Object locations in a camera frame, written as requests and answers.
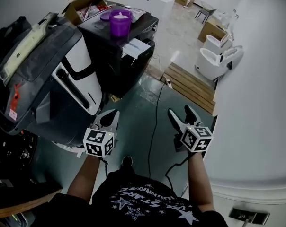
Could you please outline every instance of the wire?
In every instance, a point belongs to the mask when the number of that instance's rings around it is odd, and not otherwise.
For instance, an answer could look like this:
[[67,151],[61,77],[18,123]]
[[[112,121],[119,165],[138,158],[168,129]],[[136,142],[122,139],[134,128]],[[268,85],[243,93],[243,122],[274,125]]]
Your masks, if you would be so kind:
[[168,179],[168,181],[169,181],[169,183],[170,183],[170,188],[173,190],[173,187],[172,187],[172,184],[171,184],[171,180],[170,180],[170,178],[168,177],[168,173],[171,171],[171,169],[172,168],[174,168],[175,166],[181,166],[181,165],[183,165],[186,161],[188,161],[189,160],[189,158],[191,158],[192,157],[192,155],[189,155],[188,157],[186,157],[181,163],[176,163],[176,164],[174,164],[174,165],[172,165],[169,169],[168,169],[168,171],[165,173],[165,176],[167,177],[167,179]]
[[151,139],[151,145],[149,146],[149,152],[148,152],[148,171],[149,171],[149,178],[151,177],[151,164],[150,164],[150,156],[151,156],[151,151],[152,151],[152,141],[153,141],[153,137],[154,137],[154,134],[156,132],[156,129],[157,129],[157,125],[158,125],[158,103],[159,103],[159,99],[160,99],[160,96],[161,96],[161,92],[163,90],[163,87],[164,87],[165,83],[163,83],[163,86],[161,88],[161,91],[159,93],[159,97],[158,97],[158,100],[157,100],[157,105],[156,105],[156,124],[154,126],[154,129],[153,129],[153,133],[152,133],[152,139]]
[[103,158],[101,158],[101,161],[103,161],[105,163],[105,175],[106,175],[106,178],[107,178],[108,177],[108,173],[107,173],[108,162],[106,160],[104,160]]
[[155,53],[154,55],[157,55],[158,56],[158,60],[159,60],[159,70],[161,70],[161,63],[160,63],[160,56],[159,56],[159,54],[157,54],[157,53]]

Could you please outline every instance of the chair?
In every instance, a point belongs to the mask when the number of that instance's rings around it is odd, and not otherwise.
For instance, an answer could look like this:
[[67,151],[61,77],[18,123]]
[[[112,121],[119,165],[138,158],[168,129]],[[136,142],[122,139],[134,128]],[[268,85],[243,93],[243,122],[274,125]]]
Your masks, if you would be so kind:
[[197,13],[197,15],[195,16],[195,18],[197,17],[200,17],[201,13],[203,13],[205,15],[205,18],[202,22],[202,24],[204,22],[206,22],[209,18],[209,16],[213,15],[214,12],[217,10],[217,9],[214,9],[212,6],[210,6],[208,3],[206,2],[201,2],[202,3],[202,6],[203,8],[200,9],[200,11]]

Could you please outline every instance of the purple cup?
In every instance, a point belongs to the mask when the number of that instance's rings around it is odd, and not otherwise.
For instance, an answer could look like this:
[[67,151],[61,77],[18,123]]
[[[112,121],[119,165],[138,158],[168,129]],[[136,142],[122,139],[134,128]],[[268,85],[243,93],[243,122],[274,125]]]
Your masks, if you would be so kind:
[[[115,15],[122,14],[128,18],[115,18]],[[130,25],[132,23],[132,13],[128,10],[114,10],[109,15],[110,33],[117,37],[126,36],[129,33]]]

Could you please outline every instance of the black cable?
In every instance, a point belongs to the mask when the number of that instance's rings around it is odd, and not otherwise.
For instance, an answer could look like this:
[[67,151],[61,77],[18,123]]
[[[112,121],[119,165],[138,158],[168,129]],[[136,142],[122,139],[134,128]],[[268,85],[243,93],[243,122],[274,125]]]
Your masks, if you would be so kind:
[[176,164],[174,164],[174,165],[172,165],[169,169],[168,169],[168,171],[165,173],[165,176],[167,177],[167,179],[168,179],[168,181],[169,181],[169,183],[170,183],[170,188],[173,190],[173,187],[172,187],[172,184],[171,184],[171,180],[170,180],[170,178],[167,176],[167,174],[170,172],[170,170],[172,169],[172,168],[174,168],[175,166],[181,166],[181,165],[183,165],[186,161],[188,161],[189,160],[189,158],[191,158],[193,155],[192,154],[190,154],[190,155],[188,155],[181,163],[176,163]]
[[108,162],[106,160],[104,160],[103,158],[100,158],[101,161],[103,161],[105,163],[105,175],[106,175],[106,178],[108,177],[108,173],[107,173],[107,165],[108,165]]
[[156,105],[156,124],[155,124],[154,129],[153,129],[151,145],[149,146],[149,152],[148,152],[148,171],[149,171],[149,178],[151,177],[150,156],[151,156],[151,151],[152,151],[152,141],[153,141],[154,134],[155,134],[155,132],[156,132],[157,125],[158,125],[158,103],[159,103],[159,99],[160,99],[161,92],[162,92],[162,90],[163,90],[164,85],[165,85],[165,83],[163,84],[163,86],[162,86],[162,88],[161,88],[161,91],[160,91],[160,93],[159,93],[159,97],[158,97],[158,100],[157,100],[157,105]]

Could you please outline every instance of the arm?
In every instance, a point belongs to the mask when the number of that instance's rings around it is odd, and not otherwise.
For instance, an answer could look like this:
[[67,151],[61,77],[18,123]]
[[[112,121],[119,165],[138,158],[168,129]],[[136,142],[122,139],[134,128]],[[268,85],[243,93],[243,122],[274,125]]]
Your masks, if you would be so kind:
[[92,191],[94,189],[100,159],[94,156],[87,155],[80,171],[71,183],[67,194],[82,198],[87,202],[90,201]]
[[189,200],[197,203],[202,212],[214,210],[213,193],[201,153],[188,161]]

